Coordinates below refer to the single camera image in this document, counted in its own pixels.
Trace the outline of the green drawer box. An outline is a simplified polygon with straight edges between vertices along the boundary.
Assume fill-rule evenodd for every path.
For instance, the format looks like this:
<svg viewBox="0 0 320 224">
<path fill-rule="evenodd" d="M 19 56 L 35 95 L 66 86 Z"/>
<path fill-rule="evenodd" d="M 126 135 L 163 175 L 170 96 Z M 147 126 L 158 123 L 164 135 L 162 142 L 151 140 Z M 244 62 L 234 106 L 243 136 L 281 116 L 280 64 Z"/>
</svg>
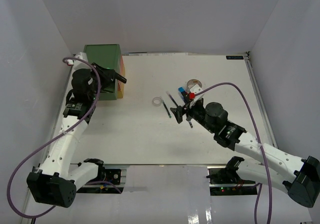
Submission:
<svg viewBox="0 0 320 224">
<path fill-rule="evenodd" d="M 96 64 L 98 70 L 114 70 L 121 75 L 121 48 L 119 44 L 87 44 L 83 49 L 88 62 Z M 118 98 L 118 80 L 113 82 L 101 78 L 100 101 L 114 101 Z"/>
</svg>

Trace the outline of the blue highlighter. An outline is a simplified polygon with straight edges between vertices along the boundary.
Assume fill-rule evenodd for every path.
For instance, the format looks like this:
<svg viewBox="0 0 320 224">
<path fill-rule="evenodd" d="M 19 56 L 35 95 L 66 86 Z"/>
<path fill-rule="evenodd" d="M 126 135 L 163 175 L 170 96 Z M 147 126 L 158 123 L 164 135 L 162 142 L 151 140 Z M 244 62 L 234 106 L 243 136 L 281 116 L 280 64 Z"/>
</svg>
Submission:
<svg viewBox="0 0 320 224">
<path fill-rule="evenodd" d="M 178 88 L 178 94 L 185 104 L 189 102 L 188 93 L 182 86 Z"/>
</svg>

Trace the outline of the green highlighter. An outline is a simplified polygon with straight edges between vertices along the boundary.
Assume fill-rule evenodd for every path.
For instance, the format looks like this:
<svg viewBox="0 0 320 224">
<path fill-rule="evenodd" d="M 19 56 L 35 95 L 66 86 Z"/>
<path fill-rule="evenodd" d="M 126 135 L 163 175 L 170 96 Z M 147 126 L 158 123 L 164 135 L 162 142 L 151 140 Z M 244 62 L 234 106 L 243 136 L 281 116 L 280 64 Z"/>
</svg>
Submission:
<svg viewBox="0 0 320 224">
<path fill-rule="evenodd" d="M 123 84 L 127 83 L 127 79 L 121 74 L 117 73 L 114 69 L 107 69 L 107 76 L 111 81 L 118 80 Z"/>
</svg>

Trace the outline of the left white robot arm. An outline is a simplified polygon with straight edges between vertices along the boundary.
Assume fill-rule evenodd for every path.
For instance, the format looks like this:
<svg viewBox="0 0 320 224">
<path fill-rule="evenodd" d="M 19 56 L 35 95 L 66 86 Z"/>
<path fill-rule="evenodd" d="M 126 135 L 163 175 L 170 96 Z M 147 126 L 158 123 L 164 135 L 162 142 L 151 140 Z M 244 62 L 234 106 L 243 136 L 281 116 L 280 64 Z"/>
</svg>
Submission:
<svg viewBox="0 0 320 224">
<path fill-rule="evenodd" d="M 74 170 L 69 170 L 80 137 L 95 111 L 92 104 L 98 89 L 104 89 L 115 81 L 113 70 L 96 63 L 92 65 L 94 70 L 80 68 L 73 72 L 72 88 L 66 95 L 62 113 L 59 131 L 62 136 L 52 143 L 38 171 L 29 173 L 27 177 L 27 186 L 37 203 L 68 208 L 82 186 L 105 180 L 104 162 L 97 158 L 87 158 Z"/>
</svg>

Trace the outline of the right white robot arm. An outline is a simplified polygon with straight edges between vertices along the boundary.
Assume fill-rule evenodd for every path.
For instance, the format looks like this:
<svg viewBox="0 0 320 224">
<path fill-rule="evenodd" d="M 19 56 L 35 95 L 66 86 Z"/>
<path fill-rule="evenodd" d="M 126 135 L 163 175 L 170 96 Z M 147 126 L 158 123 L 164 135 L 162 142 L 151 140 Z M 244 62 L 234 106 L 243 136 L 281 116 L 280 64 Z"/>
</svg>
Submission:
<svg viewBox="0 0 320 224">
<path fill-rule="evenodd" d="M 243 127 L 228 120 L 228 112 L 218 102 L 171 108 L 176 121 L 183 116 L 193 119 L 213 134 L 222 147 L 251 157 L 256 162 L 233 157 L 226 166 L 226 179 L 236 184 L 249 180 L 270 185 L 306 208 L 313 208 L 320 194 L 320 162 L 313 156 L 302 158 L 291 155 L 269 144 L 260 144 Z"/>
</svg>

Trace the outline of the green pen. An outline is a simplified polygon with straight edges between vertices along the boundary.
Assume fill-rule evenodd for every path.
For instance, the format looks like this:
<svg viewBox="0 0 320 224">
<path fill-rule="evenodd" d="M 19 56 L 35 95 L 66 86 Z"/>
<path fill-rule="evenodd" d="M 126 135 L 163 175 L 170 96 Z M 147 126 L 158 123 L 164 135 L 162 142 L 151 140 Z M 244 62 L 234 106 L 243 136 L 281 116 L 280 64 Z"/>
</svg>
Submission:
<svg viewBox="0 0 320 224">
<path fill-rule="evenodd" d="M 168 107 L 162 97 L 161 97 L 161 102 L 162 102 L 162 105 L 163 105 L 168 117 L 171 119 L 172 118 L 171 113 L 170 113 L 170 111 L 169 111 L 169 109 L 168 109 Z"/>
</svg>

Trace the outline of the purple pen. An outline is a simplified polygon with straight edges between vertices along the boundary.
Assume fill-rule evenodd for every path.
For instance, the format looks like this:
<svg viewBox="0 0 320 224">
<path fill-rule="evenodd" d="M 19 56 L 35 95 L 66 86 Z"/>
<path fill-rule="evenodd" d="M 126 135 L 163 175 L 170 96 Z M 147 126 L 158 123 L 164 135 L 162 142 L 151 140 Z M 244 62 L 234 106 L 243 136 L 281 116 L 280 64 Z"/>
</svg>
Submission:
<svg viewBox="0 0 320 224">
<path fill-rule="evenodd" d="M 169 91 L 166 91 L 166 94 L 168 95 L 168 97 L 170 98 L 170 100 L 173 102 L 173 104 L 178 107 L 178 103 L 175 101 L 175 99 L 173 98 L 173 96 L 169 93 Z"/>
</svg>

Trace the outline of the orange cardboard box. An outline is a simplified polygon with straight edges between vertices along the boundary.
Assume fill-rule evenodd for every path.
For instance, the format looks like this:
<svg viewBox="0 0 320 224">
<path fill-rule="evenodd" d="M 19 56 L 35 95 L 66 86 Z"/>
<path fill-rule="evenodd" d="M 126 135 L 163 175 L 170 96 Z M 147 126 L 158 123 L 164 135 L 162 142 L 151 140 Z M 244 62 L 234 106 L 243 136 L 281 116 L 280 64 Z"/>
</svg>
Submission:
<svg viewBox="0 0 320 224">
<path fill-rule="evenodd" d="M 119 74 L 123 77 L 125 76 L 125 65 L 124 65 L 122 56 L 120 56 L 120 59 L 119 59 Z M 124 90 L 124 83 L 121 81 L 118 81 L 118 91 L 123 91 L 123 90 Z"/>
</svg>

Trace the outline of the small clear tape roll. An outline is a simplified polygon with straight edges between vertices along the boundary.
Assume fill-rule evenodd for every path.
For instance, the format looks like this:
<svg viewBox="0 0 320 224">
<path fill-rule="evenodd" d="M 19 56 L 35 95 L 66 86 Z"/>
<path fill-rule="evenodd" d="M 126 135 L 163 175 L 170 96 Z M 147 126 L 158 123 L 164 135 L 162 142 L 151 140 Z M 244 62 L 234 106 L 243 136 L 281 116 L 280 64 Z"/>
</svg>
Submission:
<svg viewBox="0 0 320 224">
<path fill-rule="evenodd" d="M 159 107 L 163 104 L 163 100 L 160 96 L 156 96 L 152 99 L 152 104 L 155 106 L 155 107 Z"/>
</svg>

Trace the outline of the yellow cardboard box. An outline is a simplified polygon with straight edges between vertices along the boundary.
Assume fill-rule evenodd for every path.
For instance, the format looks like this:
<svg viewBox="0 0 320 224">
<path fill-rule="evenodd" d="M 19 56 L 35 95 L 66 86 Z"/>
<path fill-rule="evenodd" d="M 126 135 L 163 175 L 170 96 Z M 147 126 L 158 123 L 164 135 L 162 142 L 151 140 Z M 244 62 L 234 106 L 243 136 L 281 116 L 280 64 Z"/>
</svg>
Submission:
<svg viewBox="0 0 320 224">
<path fill-rule="evenodd" d="M 121 88 L 118 88 L 117 90 L 117 98 L 122 99 L 124 97 L 124 90 Z"/>
</svg>

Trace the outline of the large white tape roll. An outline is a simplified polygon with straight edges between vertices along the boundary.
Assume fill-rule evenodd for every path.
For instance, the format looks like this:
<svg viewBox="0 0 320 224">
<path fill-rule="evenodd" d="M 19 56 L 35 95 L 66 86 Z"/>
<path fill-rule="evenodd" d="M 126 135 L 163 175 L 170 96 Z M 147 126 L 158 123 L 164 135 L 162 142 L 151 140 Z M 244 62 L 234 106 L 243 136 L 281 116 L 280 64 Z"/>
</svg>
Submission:
<svg viewBox="0 0 320 224">
<path fill-rule="evenodd" d="M 198 80 L 198 79 L 190 79 L 188 82 L 187 82 L 187 88 L 188 89 L 191 89 L 192 87 L 194 87 L 195 85 L 198 85 L 200 88 L 202 88 L 202 83 Z"/>
</svg>

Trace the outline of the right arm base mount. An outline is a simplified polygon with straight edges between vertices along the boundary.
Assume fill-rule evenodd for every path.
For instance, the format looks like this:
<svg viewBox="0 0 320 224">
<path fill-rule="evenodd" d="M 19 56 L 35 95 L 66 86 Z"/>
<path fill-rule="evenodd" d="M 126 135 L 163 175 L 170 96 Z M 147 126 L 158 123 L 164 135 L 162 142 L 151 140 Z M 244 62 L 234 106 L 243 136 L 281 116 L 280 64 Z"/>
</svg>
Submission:
<svg viewBox="0 0 320 224">
<path fill-rule="evenodd" d="M 207 176 L 212 197 L 256 196 L 258 187 L 254 181 L 228 176 L 224 166 L 208 166 Z"/>
</svg>

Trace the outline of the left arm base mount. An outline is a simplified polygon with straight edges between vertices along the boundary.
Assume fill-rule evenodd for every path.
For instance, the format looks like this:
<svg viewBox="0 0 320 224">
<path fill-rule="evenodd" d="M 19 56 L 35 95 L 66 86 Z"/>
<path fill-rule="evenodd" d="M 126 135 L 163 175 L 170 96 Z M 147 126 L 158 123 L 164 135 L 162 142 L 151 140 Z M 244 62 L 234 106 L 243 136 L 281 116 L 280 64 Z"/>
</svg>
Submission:
<svg viewBox="0 0 320 224">
<path fill-rule="evenodd" d="M 127 171 L 120 168 L 107 168 L 104 171 L 103 182 L 85 185 L 79 194 L 121 194 L 126 183 Z"/>
</svg>

